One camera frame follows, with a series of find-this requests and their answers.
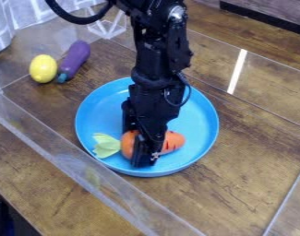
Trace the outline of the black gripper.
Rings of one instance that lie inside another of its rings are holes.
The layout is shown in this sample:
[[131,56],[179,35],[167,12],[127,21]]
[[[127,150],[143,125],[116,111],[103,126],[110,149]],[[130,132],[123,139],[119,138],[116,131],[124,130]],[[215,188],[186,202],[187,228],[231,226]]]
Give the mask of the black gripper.
[[178,117],[183,91],[181,82],[155,89],[136,84],[128,86],[128,97],[120,104],[122,132],[136,130],[141,133],[134,138],[130,160],[136,168],[153,166],[159,159],[166,124]]

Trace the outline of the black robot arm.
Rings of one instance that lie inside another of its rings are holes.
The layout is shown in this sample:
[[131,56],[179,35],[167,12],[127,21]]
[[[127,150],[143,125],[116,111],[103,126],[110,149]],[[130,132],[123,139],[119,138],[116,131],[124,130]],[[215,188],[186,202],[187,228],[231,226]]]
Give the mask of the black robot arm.
[[162,155],[166,124],[187,102],[191,88],[182,74],[193,52],[186,39],[186,6],[182,0],[111,0],[130,17],[135,65],[127,100],[120,104],[122,130],[135,130],[135,167],[155,163]]

